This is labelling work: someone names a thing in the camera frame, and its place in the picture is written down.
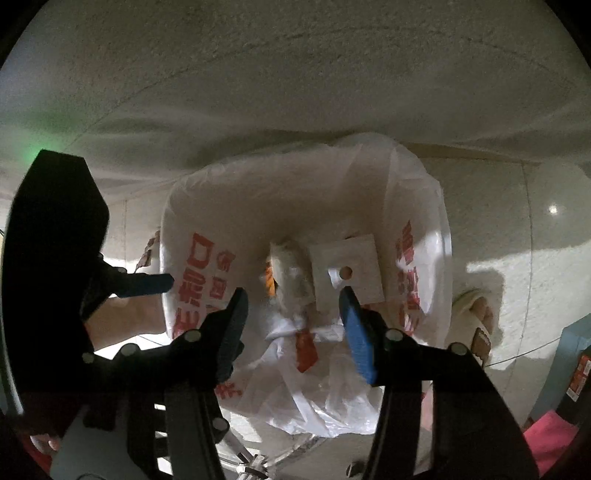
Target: pink cloth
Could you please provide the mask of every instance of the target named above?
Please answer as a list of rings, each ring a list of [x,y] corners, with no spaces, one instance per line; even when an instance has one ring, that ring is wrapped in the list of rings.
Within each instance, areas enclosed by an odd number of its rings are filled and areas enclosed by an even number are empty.
[[[544,475],[564,453],[578,428],[550,410],[524,433],[525,441],[534,455],[540,476]]]

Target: white plastic bag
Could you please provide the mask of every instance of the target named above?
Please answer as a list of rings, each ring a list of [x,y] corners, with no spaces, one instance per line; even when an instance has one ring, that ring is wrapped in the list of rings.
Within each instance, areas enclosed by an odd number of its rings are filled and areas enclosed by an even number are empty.
[[[161,231],[168,332],[195,328],[224,308],[236,287],[249,317],[222,408],[288,433],[334,437],[375,431],[382,390],[356,372],[338,311],[310,319],[317,364],[296,366],[294,328],[269,304],[260,281],[271,242],[304,245],[372,233],[391,326],[442,346],[452,280],[449,226],[438,182],[395,141],[359,134],[333,145],[298,144],[208,166],[180,180]]]

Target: blue gripper pad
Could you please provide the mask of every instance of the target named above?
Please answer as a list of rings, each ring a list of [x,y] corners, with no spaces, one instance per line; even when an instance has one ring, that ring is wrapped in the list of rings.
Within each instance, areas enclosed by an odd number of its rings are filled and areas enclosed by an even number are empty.
[[[341,290],[339,311],[357,371],[369,385],[374,385],[378,379],[378,370],[374,364],[374,345],[363,325],[364,313],[351,287]]]

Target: screw head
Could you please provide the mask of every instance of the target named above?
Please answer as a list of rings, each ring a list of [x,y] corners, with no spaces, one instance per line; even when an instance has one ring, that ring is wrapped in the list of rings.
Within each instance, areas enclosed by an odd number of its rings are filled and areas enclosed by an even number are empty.
[[[452,343],[449,346],[449,349],[452,351],[452,353],[455,353],[456,355],[466,355],[468,353],[467,346],[459,342]]]
[[[223,432],[224,430],[226,430],[228,428],[228,421],[226,419],[221,418],[221,417],[216,417],[212,420],[212,426],[216,430]]]
[[[390,328],[390,330],[386,332],[386,338],[391,342],[400,342],[404,339],[404,334],[396,328]]]
[[[86,364],[91,364],[95,361],[95,354],[90,352],[84,352],[82,354],[82,361]]]
[[[121,347],[121,355],[123,356],[131,356],[135,352],[139,350],[139,346],[136,343],[126,343],[124,346]]]
[[[189,330],[185,332],[183,338],[189,343],[198,342],[201,340],[201,332],[199,330]]]
[[[345,475],[348,478],[352,478],[354,476],[361,475],[365,470],[365,463],[360,460],[355,460],[349,464],[347,470],[345,471]]]

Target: teal box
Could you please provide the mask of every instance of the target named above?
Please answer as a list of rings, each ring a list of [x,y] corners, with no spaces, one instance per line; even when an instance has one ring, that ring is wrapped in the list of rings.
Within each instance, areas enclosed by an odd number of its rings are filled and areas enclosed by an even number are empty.
[[[591,345],[591,314],[562,330],[554,361],[530,417],[536,421],[549,410],[556,410],[569,387],[583,350]]]

